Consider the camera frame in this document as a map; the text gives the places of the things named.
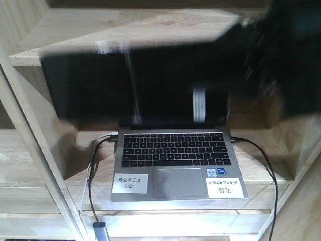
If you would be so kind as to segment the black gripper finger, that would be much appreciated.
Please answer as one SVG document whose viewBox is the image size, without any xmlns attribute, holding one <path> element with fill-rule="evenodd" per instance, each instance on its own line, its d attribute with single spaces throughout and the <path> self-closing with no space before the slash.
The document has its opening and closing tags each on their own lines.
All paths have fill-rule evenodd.
<svg viewBox="0 0 321 241">
<path fill-rule="evenodd" d="M 272 1 L 262 18 L 231 27 L 225 41 L 244 66 L 232 91 L 258 98 L 276 89 L 287 116 L 320 113 L 320 1 Z"/>
</svg>

